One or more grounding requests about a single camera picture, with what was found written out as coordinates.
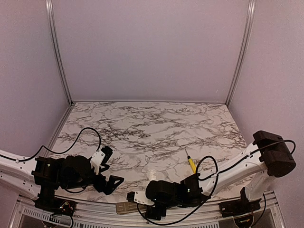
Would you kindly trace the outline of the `white remote control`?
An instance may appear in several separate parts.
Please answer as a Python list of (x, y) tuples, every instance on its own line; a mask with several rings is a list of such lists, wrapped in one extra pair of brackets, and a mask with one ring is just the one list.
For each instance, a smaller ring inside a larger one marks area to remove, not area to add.
[(136, 203), (118, 202), (115, 204), (117, 214), (129, 214), (138, 211)]

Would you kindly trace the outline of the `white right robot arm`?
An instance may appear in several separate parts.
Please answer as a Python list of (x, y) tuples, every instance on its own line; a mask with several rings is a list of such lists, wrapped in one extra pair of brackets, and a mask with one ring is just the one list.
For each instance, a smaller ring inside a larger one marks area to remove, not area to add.
[(240, 199), (219, 205), (222, 217), (241, 216), (260, 209), (262, 194), (276, 178), (286, 176), (296, 167), (293, 152), (287, 147), (289, 140), (282, 136), (258, 131), (254, 141), (235, 158), (201, 178), (199, 171), (179, 183), (152, 180), (146, 187), (145, 196), (152, 201), (144, 217), (150, 222), (161, 220), (172, 207), (198, 209), (213, 194), (250, 175), (254, 178), (240, 191)]

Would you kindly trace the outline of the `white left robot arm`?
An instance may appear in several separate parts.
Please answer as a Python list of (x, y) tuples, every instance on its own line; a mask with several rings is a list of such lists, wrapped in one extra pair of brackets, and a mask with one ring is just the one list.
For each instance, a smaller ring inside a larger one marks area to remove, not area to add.
[(97, 150), (92, 157), (69, 155), (65, 158), (51, 157), (0, 159), (0, 180), (31, 199), (41, 198), (49, 211), (56, 211), (60, 201), (55, 191), (78, 194), (89, 186), (97, 192), (110, 195), (123, 183), (124, 178), (102, 173), (109, 169), (107, 161), (113, 150), (106, 146)]

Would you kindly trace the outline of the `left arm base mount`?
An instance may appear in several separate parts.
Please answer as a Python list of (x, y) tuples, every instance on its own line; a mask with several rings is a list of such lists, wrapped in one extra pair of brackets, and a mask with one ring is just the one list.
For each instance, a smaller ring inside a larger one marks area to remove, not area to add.
[(53, 214), (73, 216), (76, 203), (72, 200), (55, 197), (54, 187), (41, 186), (38, 199), (34, 200), (35, 207)]

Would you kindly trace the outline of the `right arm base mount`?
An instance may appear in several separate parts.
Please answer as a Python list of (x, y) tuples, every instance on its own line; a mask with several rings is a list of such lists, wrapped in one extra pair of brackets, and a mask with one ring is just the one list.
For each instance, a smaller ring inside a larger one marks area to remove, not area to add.
[(250, 201), (245, 193), (245, 187), (240, 191), (240, 199), (219, 203), (220, 212), (223, 218), (240, 216), (259, 210), (261, 198)]

